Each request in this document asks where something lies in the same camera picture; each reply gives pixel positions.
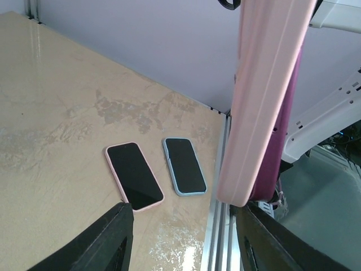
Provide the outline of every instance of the phone screen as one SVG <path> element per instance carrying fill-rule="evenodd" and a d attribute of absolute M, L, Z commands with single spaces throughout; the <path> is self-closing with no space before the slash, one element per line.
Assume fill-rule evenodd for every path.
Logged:
<path fill-rule="evenodd" d="M 163 193 L 136 143 L 109 147 L 107 154 L 133 210 L 163 200 Z"/>
<path fill-rule="evenodd" d="M 206 184 L 191 141 L 167 138 L 165 143 L 179 192 L 204 193 Z"/>

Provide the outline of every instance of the phone frame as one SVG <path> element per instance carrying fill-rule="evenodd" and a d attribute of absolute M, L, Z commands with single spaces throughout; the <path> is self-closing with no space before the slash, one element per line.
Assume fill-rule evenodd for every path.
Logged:
<path fill-rule="evenodd" d="M 113 167 L 111 158 L 110 158 L 110 156 L 109 156 L 109 154 L 108 154 L 108 149 L 110 149 L 110 148 L 112 148 L 112 147 L 117 147 L 117 146 L 122 146 L 122 145 L 126 145 L 126 144 L 131 144 L 131 143 L 134 143 L 134 144 L 136 144 L 136 145 L 138 146 L 138 149 L 139 149 L 140 152 L 142 153 L 142 155 L 143 155 L 143 157 L 144 157 L 144 160 L 146 161 L 148 168 L 151 170 L 152 175 L 153 175 L 153 177 L 154 177 L 154 180 L 156 181 L 156 183 L 157 183 L 157 185 L 158 185 L 158 187 L 159 187 L 159 189 L 160 189 L 160 191 L 162 192 L 162 195 L 163 195 L 163 199 L 160 200 L 159 202 L 150 204 L 150 205 L 145 206 L 145 207 L 143 207 L 143 208 L 141 208 L 141 209 L 139 209 L 139 210 L 134 210 L 133 207 L 132 207 L 133 212 L 134 212 L 134 213 L 138 213 L 138 212 L 143 212 L 143 211 L 145 211 L 145 210 L 147 210 L 147 209 L 150 209 L 150 208 L 152 208 L 152 207 L 154 207 L 154 206 L 157 206 L 157 205 L 161 204 L 161 203 L 164 201 L 165 195 L 164 195 L 164 192 L 163 192 L 163 190 L 162 190 L 162 187 L 159 185 L 159 182 L 158 182 L 156 176 L 154 175 L 154 172 L 153 172 L 152 168 L 149 166 L 149 163 L 148 163 L 148 161 L 147 161 L 147 159 L 146 159 L 146 157 L 145 157 L 142 149 L 140 148 L 140 146 L 139 146 L 136 142 L 134 142 L 134 141 L 129 141 L 129 142 L 122 143 L 122 144 L 111 145 L 111 146 L 109 146 L 109 147 L 107 147 L 107 148 L 105 149 L 105 158 L 106 158 L 107 161 L 108 161 L 109 167 L 110 167 L 110 169 L 111 169 L 111 171 L 112 171 L 112 174 L 113 174 L 113 176 L 114 176 L 114 178 L 115 178 L 115 181 L 116 181 L 116 183 L 117 183 L 117 185 L 118 185 L 118 188 L 119 188 L 119 190 L 120 190 L 120 193 L 121 193 L 121 195 L 122 195 L 122 198 L 123 198 L 124 202 L 131 204 L 131 202 L 129 202 L 129 200 L 128 200 L 125 192 L 124 192 L 124 189 L 123 189 L 122 184 L 121 184 L 121 182 L 120 182 L 120 180 L 119 180 L 119 177 L 118 177 L 118 175 L 117 175 L 117 173 L 116 173 L 116 171 L 115 171 L 115 169 L 114 169 L 114 167 Z"/>
<path fill-rule="evenodd" d="M 171 160 L 169 158 L 169 151 L 168 151 L 168 147 L 167 147 L 167 143 L 166 143 L 166 140 L 167 139 L 185 139 L 185 140 L 188 140 L 192 146 L 192 149 L 193 149 L 193 153 L 195 155 L 195 158 L 197 160 L 197 163 L 198 163 L 198 167 L 201 171 L 201 175 L 203 177 L 203 181 L 204 181 L 204 185 L 205 185 L 205 190 L 204 192 L 191 192 L 191 193 L 183 193 L 181 191 L 179 191 L 178 189 L 178 184 L 177 184 L 177 179 L 174 175 L 174 171 L 173 171 L 173 166 L 171 164 Z M 173 187 L 174 187 L 174 190 L 175 190 L 175 193 L 178 195 L 178 196 L 197 196 L 197 195 L 203 195 L 205 193 L 207 193 L 208 191 L 208 185 L 207 185 L 207 182 L 205 180 L 205 177 L 204 177 L 204 174 L 203 174 L 203 171 L 202 171 L 202 167 L 199 163 L 199 159 L 198 159 L 198 156 L 197 156 L 197 153 L 194 149 L 194 146 L 193 146 L 193 143 L 192 141 L 189 139 L 189 138 L 185 138 L 185 137 L 167 137 L 167 138 L 164 138 L 163 139 L 163 148 L 164 148 L 164 153 L 165 153 L 165 158 L 167 160 L 167 163 L 168 163 L 168 168 L 169 168 L 169 173 L 170 173 L 170 177 L 171 177 L 171 180 L 172 180 L 172 183 L 173 183 Z"/>

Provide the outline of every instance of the purple object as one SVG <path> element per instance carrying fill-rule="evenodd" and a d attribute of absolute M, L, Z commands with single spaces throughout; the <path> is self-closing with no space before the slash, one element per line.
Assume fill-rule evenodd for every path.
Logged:
<path fill-rule="evenodd" d="M 296 64 L 289 80 L 283 103 L 278 113 L 274 131 L 268 143 L 256 181 L 249 200 L 270 200 L 274 194 L 281 164 L 282 151 L 286 138 L 289 116 L 292 107 L 294 89 L 300 68 L 302 48 L 298 54 Z"/>

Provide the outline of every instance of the smartphone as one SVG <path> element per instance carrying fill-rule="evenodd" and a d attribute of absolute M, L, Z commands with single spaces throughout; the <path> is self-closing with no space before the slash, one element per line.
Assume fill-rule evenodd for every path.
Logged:
<path fill-rule="evenodd" d="M 123 200 L 134 212 L 160 204 L 164 194 L 140 147 L 135 142 L 107 147 L 105 156 Z"/>
<path fill-rule="evenodd" d="M 192 142 L 187 138 L 169 137 L 163 140 L 163 147 L 177 195 L 206 193 L 207 184 Z"/>

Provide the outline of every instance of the table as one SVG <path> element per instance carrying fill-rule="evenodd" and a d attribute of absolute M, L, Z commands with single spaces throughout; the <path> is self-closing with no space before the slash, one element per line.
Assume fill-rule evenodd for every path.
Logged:
<path fill-rule="evenodd" d="M 199 270 L 224 114 L 13 12 L 0 37 L 0 270 L 30 268 L 121 201 L 104 148 L 127 141 L 165 193 L 134 215 L 130 270 Z M 175 194 L 165 137 L 191 139 L 205 195 Z"/>

